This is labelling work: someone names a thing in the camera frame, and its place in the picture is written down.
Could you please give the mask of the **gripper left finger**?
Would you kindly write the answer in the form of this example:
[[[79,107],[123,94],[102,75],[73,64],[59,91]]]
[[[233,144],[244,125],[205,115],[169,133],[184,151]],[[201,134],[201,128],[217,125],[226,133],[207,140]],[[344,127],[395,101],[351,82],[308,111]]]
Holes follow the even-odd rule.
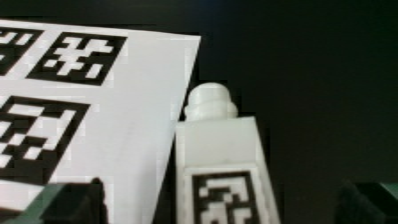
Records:
[[[102,179],[49,184],[27,209],[0,224],[109,224]]]

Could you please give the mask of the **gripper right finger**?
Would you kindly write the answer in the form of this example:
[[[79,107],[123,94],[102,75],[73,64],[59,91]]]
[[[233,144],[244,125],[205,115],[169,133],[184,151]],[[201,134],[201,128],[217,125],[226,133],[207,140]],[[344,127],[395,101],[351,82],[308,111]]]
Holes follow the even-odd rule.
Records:
[[[398,224],[398,182],[349,182],[344,185],[335,224]]]

